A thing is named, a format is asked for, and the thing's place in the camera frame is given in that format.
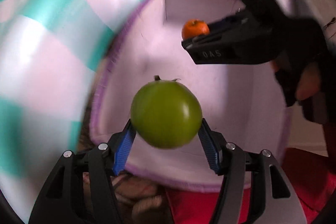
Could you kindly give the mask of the gloved hand on gripper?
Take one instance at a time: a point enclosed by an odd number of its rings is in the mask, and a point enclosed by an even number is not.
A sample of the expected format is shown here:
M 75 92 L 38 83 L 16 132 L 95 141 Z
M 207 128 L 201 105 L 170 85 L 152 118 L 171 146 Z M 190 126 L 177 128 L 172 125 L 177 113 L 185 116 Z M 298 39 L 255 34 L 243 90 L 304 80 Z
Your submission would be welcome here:
M 298 102 L 306 120 L 322 125 L 335 134 L 335 50 L 322 56 L 319 64 L 311 63 L 300 76 L 288 61 L 279 57 L 270 62 L 288 106 Z

